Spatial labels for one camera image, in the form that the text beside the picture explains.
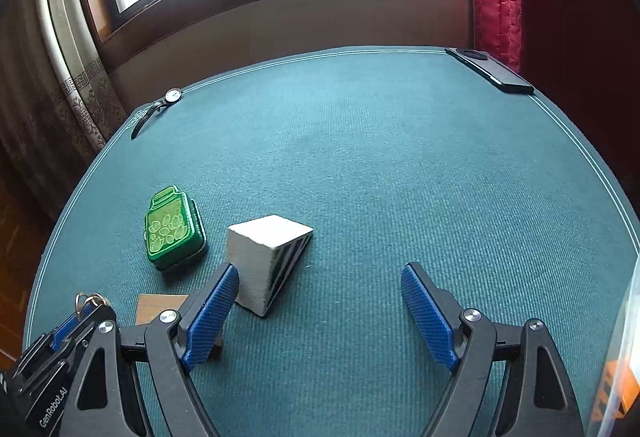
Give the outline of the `gold metal ornament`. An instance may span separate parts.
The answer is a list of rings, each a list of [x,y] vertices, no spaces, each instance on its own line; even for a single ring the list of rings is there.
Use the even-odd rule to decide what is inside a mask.
[[[99,293],[86,294],[79,292],[74,300],[74,313],[78,321],[88,317],[93,310],[101,306],[109,306],[111,303]]]

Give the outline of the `small brown wooden block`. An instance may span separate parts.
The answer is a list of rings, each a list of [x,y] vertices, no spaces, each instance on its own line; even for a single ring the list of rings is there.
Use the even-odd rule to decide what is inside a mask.
[[[147,324],[165,310],[178,310],[186,298],[188,298],[186,295],[140,294],[137,302],[136,324]]]

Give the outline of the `green jar-shaped keychain pouch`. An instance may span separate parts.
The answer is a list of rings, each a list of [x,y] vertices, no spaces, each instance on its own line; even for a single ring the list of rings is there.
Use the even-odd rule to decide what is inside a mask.
[[[172,184],[156,192],[144,216],[145,254],[162,273],[195,261],[207,249],[198,205]]]

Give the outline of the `white striped wedge block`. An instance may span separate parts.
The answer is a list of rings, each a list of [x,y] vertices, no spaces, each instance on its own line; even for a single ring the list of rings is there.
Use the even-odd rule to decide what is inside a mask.
[[[236,302],[265,317],[310,242],[314,230],[278,215],[237,223],[227,230],[227,261],[238,269]]]

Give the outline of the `orange striped wedge block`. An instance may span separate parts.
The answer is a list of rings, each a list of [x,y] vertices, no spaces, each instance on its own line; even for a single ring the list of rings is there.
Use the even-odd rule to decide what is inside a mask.
[[[638,379],[626,361],[606,361],[596,399],[591,411],[591,422],[602,422],[605,410],[612,405],[615,420],[623,420],[639,394]]]

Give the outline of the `black remote control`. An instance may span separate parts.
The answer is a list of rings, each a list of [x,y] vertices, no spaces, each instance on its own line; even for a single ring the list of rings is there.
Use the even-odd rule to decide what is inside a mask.
[[[529,82],[484,51],[461,48],[446,48],[445,51],[504,93],[525,96],[534,93],[534,87]]]

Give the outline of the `beige patterned curtain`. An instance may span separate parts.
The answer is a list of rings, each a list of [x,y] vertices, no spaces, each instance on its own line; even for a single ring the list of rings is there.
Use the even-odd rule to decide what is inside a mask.
[[[9,0],[1,13],[1,145],[56,217],[127,114],[80,0]]]

